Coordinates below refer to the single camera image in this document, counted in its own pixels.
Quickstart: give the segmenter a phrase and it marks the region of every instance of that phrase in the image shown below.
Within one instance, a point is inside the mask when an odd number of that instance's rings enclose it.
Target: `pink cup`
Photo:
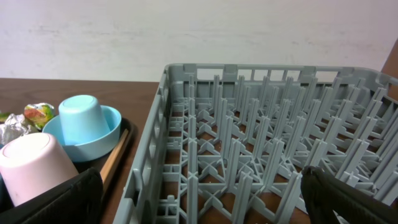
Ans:
[[[55,137],[34,133],[0,150],[0,173],[15,206],[78,175]]]

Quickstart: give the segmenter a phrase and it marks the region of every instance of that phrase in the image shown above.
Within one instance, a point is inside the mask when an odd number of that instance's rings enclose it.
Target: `wooden utensil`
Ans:
[[[124,142],[126,141],[127,135],[129,134],[129,131],[125,129],[123,131],[122,136],[120,137],[120,140],[118,144],[115,146],[115,148],[112,150],[111,154],[109,155],[108,159],[106,160],[104,166],[101,169],[101,178],[102,182],[104,185],[104,194],[106,193],[109,184],[111,183],[111,179],[113,177],[114,171],[116,170],[120,158],[123,155],[125,147],[122,147]]]

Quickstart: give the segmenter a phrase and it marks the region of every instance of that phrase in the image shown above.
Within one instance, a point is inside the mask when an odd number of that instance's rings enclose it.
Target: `bowl rim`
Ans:
[[[87,145],[87,144],[91,144],[91,143],[93,143],[93,142],[99,141],[99,140],[101,140],[101,139],[103,139],[103,138],[109,136],[110,134],[114,133],[114,132],[118,129],[118,127],[120,126],[120,124],[121,124],[121,122],[122,122],[121,113],[120,113],[117,109],[115,109],[115,108],[113,108],[113,107],[111,107],[111,106],[106,106],[106,105],[100,105],[100,106],[101,106],[101,110],[104,110],[104,108],[109,108],[109,109],[111,109],[111,111],[112,111],[113,114],[115,114],[116,116],[118,116],[118,120],[119,120],[119,121],[117,122],[117,124],[115,125],[115,127],[114,127],[112,130],[110,130],[107,134],[105,134],[105,135],[99,137],[98,139],[95,139],[95,140],[92,140],[92,141],[89,141],[89,142],[86,142],[86,143],[82,143],[82,144],[75,144],[75,145],[66,145],[66,144],[61,144],[61,143],[60,143],[61,146],[84,146],[84,145]],[[56,116],[55,116],[53,119],[51,119],[47,124],[45,124],[45,126],[43,127],[42,132],[44,133],[44,129],[47,127],[47,125],[49,125],[52,121],[54,121],[55,118],[58,118],[58,119],[59,119],[59,116],[60,116],[60,115],[56,115]]]

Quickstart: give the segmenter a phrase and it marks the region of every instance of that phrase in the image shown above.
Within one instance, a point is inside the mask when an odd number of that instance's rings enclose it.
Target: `cup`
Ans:
[[[64,100],[58,110],[66,146],[88,143],[110,132],[94,96],[73,96]]]
[[[0,150],[0,173],[15,206],[78,175],[51,134],[19,137]]]

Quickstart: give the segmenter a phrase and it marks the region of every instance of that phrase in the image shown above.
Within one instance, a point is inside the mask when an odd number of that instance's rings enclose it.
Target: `tray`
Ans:
[[[307,165],[390,205],[397,84],[367,68],[168,65],[114,223],[309,223]]]
[[[122,118],[122,122],[121,122],[121,132],[120,135],[122,135],[123,131],[127,129],[129,131],[127,138],[122,146],[121,151],[125,151],[125,149],[129,149],[131,148],[133,141],[134,141],[134,136],[136,135],[136,127],[133,123],[131,123],[128,119],[126,118]],[[93,161],[89,161],[89,162],[79,162],[79,163],[74,163],[76,169],[78,170],[79,173],[87,170],[90,167],[94,167],[96,170],[101,171],[102,167],[104,166],[105,162],[108,160],[109,155],[111,154],[108,153],[107,155],[95,159]],[[6,186],[4,186],[4,183],[0,183],[3,184],[4,190],[2,191],[2,195],[0,195],[0,198],[3,198],[2,203],[0,203],[0,213],[1,212],[5,212],[6,210],[10,209],[13,207],[11,199],[8,196],[7,190],[6,190]]]

